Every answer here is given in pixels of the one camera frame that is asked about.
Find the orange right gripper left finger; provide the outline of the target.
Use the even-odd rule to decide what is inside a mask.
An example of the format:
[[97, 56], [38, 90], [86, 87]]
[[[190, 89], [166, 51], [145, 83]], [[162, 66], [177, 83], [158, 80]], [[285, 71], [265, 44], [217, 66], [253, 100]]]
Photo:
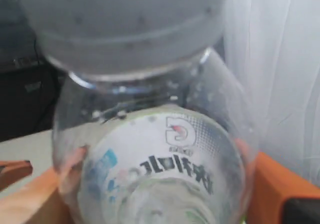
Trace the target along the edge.
[[[28, 160], [0, 162], [0, 190], [32, 175]], [[73, 219], [58, 190], [58, 176], [50, 167], [21, 189], [0, 199], [2, 224], [71, 224]]]

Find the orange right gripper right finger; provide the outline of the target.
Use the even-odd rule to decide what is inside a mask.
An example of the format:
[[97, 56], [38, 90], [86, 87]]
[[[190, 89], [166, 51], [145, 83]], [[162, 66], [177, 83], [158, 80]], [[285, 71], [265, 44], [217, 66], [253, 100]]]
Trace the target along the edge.
[[318, 224], [320, 188], [260, 152], [245, 222]]

